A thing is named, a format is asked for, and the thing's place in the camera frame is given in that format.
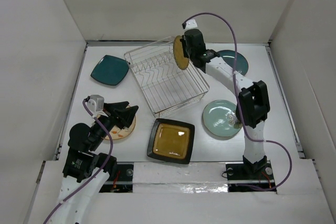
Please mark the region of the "round woven bamboo plate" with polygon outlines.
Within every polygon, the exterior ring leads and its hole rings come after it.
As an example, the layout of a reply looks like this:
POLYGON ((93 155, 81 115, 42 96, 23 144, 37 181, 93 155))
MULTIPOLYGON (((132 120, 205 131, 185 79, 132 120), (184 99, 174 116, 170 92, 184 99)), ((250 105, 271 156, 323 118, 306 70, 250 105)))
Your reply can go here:
POLYGON ((178 35, 174 38, 173 41, 173 56, 176 62, 176 65, 181 70, 186 70, 189 65, 188 57, 184 56, 183 44, 181 42, 182 36, 178 35))

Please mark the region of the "black and amber square plate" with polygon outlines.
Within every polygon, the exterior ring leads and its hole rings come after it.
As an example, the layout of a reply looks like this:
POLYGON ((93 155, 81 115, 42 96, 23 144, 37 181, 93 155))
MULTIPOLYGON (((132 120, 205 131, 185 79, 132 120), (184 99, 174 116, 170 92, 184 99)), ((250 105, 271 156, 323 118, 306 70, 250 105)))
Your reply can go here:
POLYGON ((186 122, 156 119, 149 138, 147 156, 159 161, 190 163, 195 126, 186 122))

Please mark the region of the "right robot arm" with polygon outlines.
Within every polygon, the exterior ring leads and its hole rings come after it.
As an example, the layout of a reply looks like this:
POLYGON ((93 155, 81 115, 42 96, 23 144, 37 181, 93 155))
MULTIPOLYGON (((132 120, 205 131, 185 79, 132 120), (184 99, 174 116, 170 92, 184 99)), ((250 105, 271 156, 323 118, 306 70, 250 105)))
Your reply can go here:
POLYGON ((267 85, 263 81, 248 79, 227 64, 219 53, 207 49, 200 30, 194 28, 185 31, 180 41, 185 58, 236 96, 235 114, 244 128, 245 138, 243 174, 255 178, 267 163, 264 150, 265 120, 270 111, 267 85))

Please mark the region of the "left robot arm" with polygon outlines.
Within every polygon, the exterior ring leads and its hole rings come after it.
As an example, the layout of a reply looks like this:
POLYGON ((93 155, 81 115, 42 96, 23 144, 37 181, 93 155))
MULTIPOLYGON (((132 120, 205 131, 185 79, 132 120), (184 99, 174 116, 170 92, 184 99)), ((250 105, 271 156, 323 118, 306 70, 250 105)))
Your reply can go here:
POLYGON ((83 223, 103 184, 117 175, 111 130, 129 128, 139 109, 128 101, 105 103, 99 95, 88 96, 82 105, 94 123, 77 123, 70 129, 57 204, 44 223, 83 223))

